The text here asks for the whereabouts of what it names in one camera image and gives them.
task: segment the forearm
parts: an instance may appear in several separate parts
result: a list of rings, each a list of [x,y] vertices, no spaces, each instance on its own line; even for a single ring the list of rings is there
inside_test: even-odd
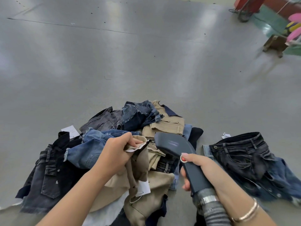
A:
[[[99,175],[99,171],[87,172],[37,226],[81,226],[96,196],[110,179],[110,175]]]
[[[234,219],[244,216],[254,205],[254,199],[243,191],[237,184],[231,185],[232,189],[227,194],[218,194],[229,217]],[[246,222],[235,223],[237,226],[275,226],[270,216],[259,207],[254,218]]]

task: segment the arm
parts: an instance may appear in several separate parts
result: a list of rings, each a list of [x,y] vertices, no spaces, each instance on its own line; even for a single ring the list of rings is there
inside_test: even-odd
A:
[[[102,187],[132,156],[132,153],[123,151],[127,143],[135,147],[141,141],[134,139],[130,132],[108,139],[92,169],[82,176],[37,226],[81,226]]]
[[[254,200],[213,160],[195,154],[182,154],[188,162],[202,168],[207,179],[214,186],[216,193],[227,211],[229,217],[239,218],[250,211],[254,205]],[[186,178],[185,170],[182,168],[181,174],[185,178],[183,189],[190,191],[190,183]],[[270,216],[259,207],[254,218],[246,222],[235,223],[237,226],[276,226]]]

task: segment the gray floor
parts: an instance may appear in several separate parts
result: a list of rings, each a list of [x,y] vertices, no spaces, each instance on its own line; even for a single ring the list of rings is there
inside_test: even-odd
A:
[[[301,178],[300,57],[261,53],[266,39],[219,5],[0,0],[0,206],[61,128],[126,100],[160,99],[204,129],[200,144],[259,131]],[[290,203],[266,206],[279,225],[299,225]],[[17,211],[0,213],[0,225],[39,220]],[[159,225],[193,225],[195,212],[178,189]]]

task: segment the hand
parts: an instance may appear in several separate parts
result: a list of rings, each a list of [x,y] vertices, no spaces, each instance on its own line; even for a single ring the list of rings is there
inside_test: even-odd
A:
[[[223,198],[232,195],[232,191],[235,188],[240,189],[238,185],[232,180],[232,178],[213,160],[205,156],[199,156],[196,154],[182,154],[182,157],[194,164],[200,166],[206,178],[214,186],[218,197],[221,202]],[[186,177],[186,172],[184,168],[181,169],[181,174],[184,177],[183,189],[190,191],[190,182]]]
[[[110,178],[120,171],[133,153],[124,152],[126,144],[136,147],[136,144],[143,143],[141,140],[134,139],[130,132],[123,134],[120,137],[109,138],[92,170],[103,171]]]

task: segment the pink object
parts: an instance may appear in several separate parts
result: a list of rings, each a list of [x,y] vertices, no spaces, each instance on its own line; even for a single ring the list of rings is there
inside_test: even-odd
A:
[[[296,30],[292,31],[291,34],[289,34],[288,38],[286,39],[287,42],[299,37],[301,35],[301,27],[297,28]]]
[[[290,21],[301,23],[301,13],[296,13],[288,18]]]

